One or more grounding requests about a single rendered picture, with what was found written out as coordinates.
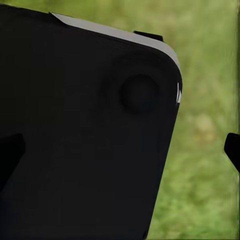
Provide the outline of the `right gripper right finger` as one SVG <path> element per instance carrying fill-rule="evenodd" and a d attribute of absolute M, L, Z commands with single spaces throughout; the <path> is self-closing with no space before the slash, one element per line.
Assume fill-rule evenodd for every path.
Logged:
<path fill-rule="evenodd" d="M 224 151 L 240 173 L 240 135 L 228 133 Z"/>

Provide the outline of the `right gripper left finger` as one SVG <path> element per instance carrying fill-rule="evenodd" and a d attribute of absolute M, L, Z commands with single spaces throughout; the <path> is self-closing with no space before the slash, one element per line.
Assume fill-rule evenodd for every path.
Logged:
<path fill-rule="evenodd" d="M 0 138 L 0 193 L 26 152 L 22 133 Z"/>

